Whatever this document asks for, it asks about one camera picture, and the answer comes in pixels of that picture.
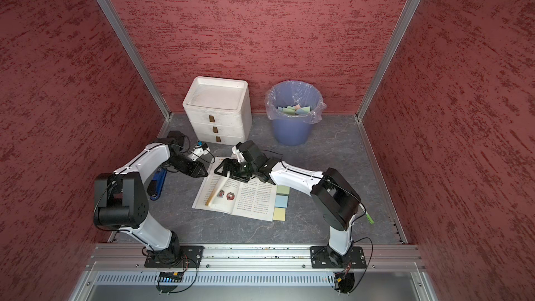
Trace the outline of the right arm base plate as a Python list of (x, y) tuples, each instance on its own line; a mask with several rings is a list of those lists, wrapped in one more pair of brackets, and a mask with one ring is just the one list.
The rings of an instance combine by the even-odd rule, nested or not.
[(312, 246), (309, 250), (312, 268), (366, 268), (366, 258), (361, 247), (351, 247), (345, 255), (338, 254), (328, 246)]

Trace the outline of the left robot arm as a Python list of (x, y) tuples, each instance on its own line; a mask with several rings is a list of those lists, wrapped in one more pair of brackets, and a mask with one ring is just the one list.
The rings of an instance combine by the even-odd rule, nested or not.
[(164, 228), (149, 213), (145, 183), (161, 168), (192, 178), (207, 177), (202, 157), (211, 151), (204, 142), (193, 151), (183, 146), (185, 135), (171, 131), (147, 145), (137, 156), (111, 173), (100, 174), (94, 183), (93, 224), (102, 231), (125, 233), (140, 242), (147, 257), (158, 264), (176, 265), (184, 254), (175, 232)]

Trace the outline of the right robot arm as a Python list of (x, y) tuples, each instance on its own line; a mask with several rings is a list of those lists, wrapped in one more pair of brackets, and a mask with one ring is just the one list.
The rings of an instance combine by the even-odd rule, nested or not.
[(270, 185), (286, 186), (310, 196), (330, 226), (326, 248), (333, 259), (344, 259), (353, 245), (352, 226), (366, 215), (358, 193), (334, 168), (311, 171), (292, 166), (282, 157), (268, 157), (252, 140), (236, 144), (233, 157), (225, 158), (215, 174), (241, 183), (257, 179)]

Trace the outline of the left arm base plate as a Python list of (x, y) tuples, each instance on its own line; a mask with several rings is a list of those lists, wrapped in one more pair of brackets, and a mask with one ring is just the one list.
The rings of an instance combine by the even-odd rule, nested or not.
[(181, 246), (177, 254), (171, 250), (160, 252), (147, 251), (145, 268), (194, 268), (199, 267), (204, 247), (200, 245)]

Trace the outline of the magazine book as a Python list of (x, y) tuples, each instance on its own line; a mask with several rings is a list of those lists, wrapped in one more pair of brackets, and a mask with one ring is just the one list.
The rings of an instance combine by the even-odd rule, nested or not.
[(197, 210), (209, 210), (230, 215), (271, 222), (273, 220), (277, 187), (253, 178), (247, 183), (215, 173), (223, 162), (217, 157), (210, 165), (192, 205)]

